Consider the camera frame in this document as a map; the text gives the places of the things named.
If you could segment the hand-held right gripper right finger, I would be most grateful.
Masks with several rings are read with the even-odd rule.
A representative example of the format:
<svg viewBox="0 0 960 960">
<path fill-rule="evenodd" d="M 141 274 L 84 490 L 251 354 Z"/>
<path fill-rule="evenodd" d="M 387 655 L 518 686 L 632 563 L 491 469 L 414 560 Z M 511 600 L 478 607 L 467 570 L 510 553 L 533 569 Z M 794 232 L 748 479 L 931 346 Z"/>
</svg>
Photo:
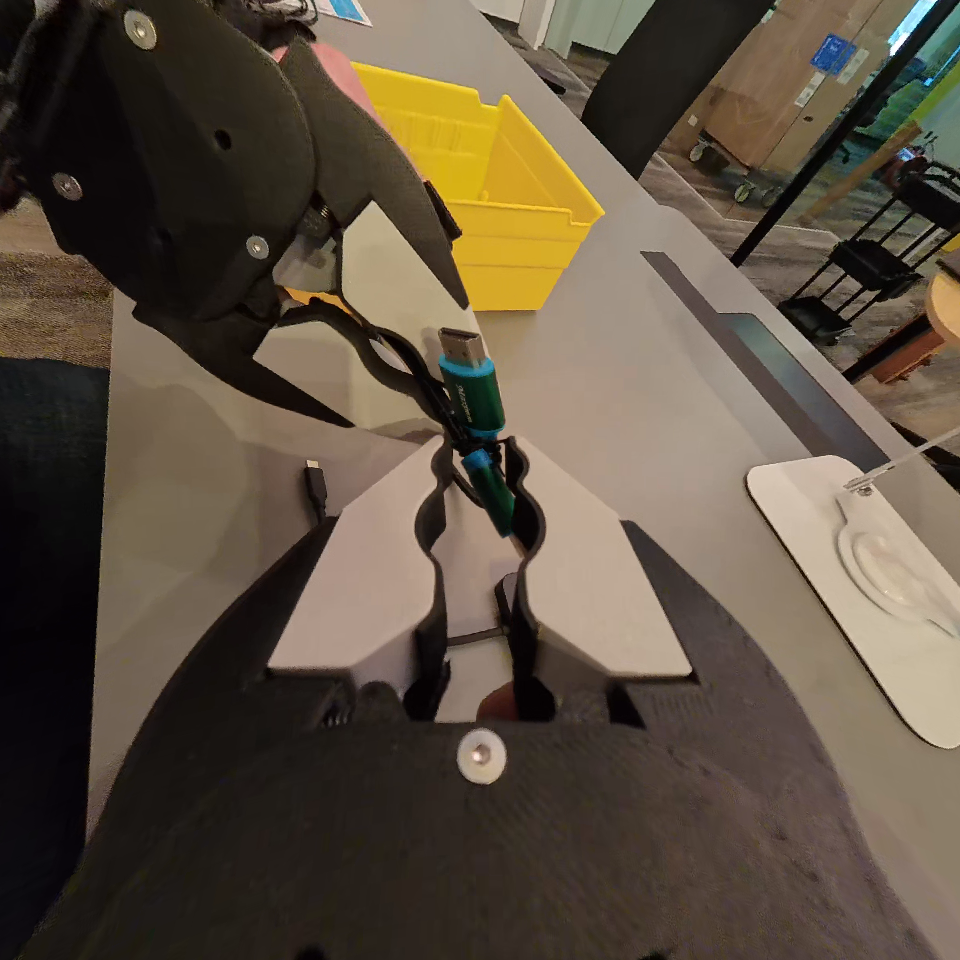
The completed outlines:
<svg viewBox="0 0 960 960">
<path fill-rule="evenodd" d="M 546 686 L 685 681 L 689 657 L 618 513 L 525 438 L 508 440 L 514 678 Z"/>
</svg>

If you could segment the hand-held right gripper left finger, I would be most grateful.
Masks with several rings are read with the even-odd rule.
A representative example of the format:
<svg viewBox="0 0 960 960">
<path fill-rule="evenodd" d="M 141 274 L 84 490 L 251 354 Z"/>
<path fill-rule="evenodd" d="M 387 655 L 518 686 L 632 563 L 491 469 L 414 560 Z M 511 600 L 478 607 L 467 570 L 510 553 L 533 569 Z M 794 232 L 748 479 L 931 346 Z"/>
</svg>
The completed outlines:
<svg viewBox="0 0 960 960">
<path fill-rule="evenodd" d="M 432 438 L 341 512 L 270 657 L 274 673 L 354 686 L 436 683 L 448 650 L 443 573 L 450 447 Z"/>
</svg>

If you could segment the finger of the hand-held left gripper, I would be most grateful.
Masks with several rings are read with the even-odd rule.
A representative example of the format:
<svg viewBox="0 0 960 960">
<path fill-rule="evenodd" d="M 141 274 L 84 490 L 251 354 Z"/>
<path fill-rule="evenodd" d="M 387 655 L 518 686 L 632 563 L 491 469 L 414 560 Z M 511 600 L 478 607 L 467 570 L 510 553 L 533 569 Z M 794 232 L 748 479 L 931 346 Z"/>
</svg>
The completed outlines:
<svg viewBox="0 0 960 960">
<path fill-rule="evenodd" d="M 374 434 L 416 439 L 442 430 L 401 357 L 342 306 L 290 306 L 255 360 Z"/>
<path fill-rule="evenodd" d="M 402 337 L 423 359 L 439 359 L 442 329 L 481 334 L 473 308 L 460 306 L 374 200 L 342 231 L 337 259 L 347 308 Z"/>
</svg>

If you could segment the person's left hand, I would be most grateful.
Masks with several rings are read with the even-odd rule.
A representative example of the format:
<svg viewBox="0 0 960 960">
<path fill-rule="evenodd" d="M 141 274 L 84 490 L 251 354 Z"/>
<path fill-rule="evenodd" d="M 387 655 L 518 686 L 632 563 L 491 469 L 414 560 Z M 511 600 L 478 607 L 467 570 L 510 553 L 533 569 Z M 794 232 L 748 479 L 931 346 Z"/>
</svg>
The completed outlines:
<svg viewBox="0 0 960 960">
<path fill-rule="evenodd" d="M 326 84 L 324 89 L 327 90 L 330 85 L 334 84 L 342 93 L 342 95 L 334 97 L 338 103 L 344 98 L 348 98 L 354 103 L 357 110 L 365 112 L 373 122 L 386 130 L 386 126 L 378 115 L 359 74 L 349 58 L 329 44 L 317 40 L 307 41 L 307 45 L 329 77 L 330 82 Z M 330 119 L 328 106 L 324 105 L 322 98 L 316 91 L 305 93 L 303 85 L 295 79 L 291 80 L 291 84 L 304 105 L 311 133 L 315 134 Z"/>
</svg>

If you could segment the yellow plastic bin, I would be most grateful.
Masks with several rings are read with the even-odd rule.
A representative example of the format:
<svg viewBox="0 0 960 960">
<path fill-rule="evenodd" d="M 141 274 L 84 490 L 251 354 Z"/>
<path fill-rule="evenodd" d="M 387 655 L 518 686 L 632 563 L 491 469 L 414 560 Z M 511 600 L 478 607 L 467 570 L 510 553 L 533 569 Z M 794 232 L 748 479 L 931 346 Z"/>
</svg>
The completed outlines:
<svg viewBox="0 0 960 960">
<path fill-rule="evenodd" d="M 542 309 L 605 212 L 515 102 L 353 64 L 387 130 L 438 192 L 476 313 Z"/>
</svg>

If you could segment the white laptop stand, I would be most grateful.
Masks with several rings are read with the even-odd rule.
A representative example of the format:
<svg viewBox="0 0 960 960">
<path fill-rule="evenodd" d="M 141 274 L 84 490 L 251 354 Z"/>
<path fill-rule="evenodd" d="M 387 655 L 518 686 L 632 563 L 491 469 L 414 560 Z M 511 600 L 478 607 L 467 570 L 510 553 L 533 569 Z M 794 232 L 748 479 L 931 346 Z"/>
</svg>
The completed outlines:
<svg viewBox="0 0 960 960">
<path fill-rule="evenodd" d="M 863 472 L 824 455 L 753 467 L 748 495 L 901 721 L 959 745 L 959 587 L 878 481 L 954 428 Z"/>
</svg>

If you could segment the black office chair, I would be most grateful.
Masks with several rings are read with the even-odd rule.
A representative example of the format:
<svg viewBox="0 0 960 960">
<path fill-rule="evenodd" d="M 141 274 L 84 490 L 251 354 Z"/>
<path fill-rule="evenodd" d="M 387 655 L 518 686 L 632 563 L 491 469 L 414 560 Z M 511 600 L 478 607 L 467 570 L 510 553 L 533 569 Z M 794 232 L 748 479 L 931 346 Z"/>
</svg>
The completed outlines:
<svg viewBox="0 0 960 960">
<path fill-rule="evenodd" d="M 764 1 L 655 1 L 594 86 L 582 125 L 639 179 L 769 7 Z"/>
</svg>

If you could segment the black metal cart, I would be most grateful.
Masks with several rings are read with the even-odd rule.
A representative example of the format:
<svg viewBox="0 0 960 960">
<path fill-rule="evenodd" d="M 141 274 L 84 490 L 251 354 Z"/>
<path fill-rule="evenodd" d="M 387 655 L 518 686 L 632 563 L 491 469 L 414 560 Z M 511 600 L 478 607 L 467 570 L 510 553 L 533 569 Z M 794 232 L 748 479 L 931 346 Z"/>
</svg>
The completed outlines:
<svg viewBox="0 0 960 960">
<path fill-rule="evenodd" d="M 890 197 L 777 309 L 816 347 L 833 348 L 876 306 L 897 302 L 959 234 L 959 171 L 925 160 L 900 174 Z"/>
</svg>

